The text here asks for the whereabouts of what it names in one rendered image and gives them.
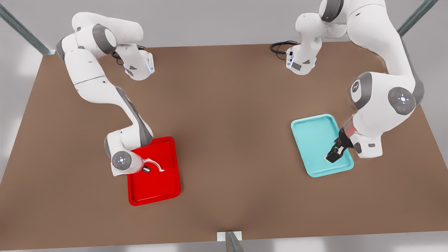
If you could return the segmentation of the teal plastic tray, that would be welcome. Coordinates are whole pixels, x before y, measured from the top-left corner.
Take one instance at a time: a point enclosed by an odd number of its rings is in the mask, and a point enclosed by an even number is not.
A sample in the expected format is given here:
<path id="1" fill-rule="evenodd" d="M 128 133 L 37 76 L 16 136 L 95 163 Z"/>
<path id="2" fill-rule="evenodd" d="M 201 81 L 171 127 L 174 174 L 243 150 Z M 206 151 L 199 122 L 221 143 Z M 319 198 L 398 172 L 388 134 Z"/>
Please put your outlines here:
<path id="1" fill-rule="evenodd" d="M 304 163 L 307 174 L 322 177 L 351 170 L 354 161 L 348 150 L 334 163 L 325 159 L 334 140 L 338 137 L 339 127 L 330 114 L 321 114 L 297 119 L 290 124 L 295 142 Z"/>

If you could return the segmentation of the silver frame post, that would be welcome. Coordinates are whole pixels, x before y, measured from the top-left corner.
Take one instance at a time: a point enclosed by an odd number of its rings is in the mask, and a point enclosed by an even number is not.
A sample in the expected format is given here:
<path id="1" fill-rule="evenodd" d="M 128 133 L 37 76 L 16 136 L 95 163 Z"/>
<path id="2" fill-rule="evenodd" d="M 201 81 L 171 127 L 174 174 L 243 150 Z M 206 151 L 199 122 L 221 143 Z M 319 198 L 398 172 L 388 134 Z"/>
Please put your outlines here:
<path id="1" fill-rule="evenodd" d="M 217 233 L 217 241 L 224 241 L 226 252 L 244 252 L 240 241 L 242 241 L 241 231 L 226 231 Z"/>
<path id="2" fill-rule="evenodd" d="M 47 48 L 27 27 L 24 26 L 10 11 L 0 3 L 0 18 L 2 18 L 13 30 L 24 38 L 43 56 L 55 55 L 55 50 Z"/>
<path id="3" fill-rule="evenodd" d="M 397 29 L 400 37 L 403 37 L 439 0 L 424 0 L 421 5 L 406 19 Z"/>

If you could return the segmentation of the red plastic tray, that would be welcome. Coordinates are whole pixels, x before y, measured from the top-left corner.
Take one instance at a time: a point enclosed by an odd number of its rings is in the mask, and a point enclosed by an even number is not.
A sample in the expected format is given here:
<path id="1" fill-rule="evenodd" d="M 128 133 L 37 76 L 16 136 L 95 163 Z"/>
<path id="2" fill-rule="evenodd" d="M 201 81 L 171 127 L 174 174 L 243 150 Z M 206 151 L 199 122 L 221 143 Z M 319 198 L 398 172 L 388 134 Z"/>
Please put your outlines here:
<path id="1" fill-rule="evenodd" d="M 147 174 L 139 171 L 127 176 L 128 202 L 132 206 L 140 206 L 177 197 L 181 192 L 177 156 L 174 139 L 170 136 L 153 139 L 150 145 L 139 147 L 133 153 L 143 159 L 152 159 L 159 163 L 165 171 L 159 172 L 150 165 Z"/>

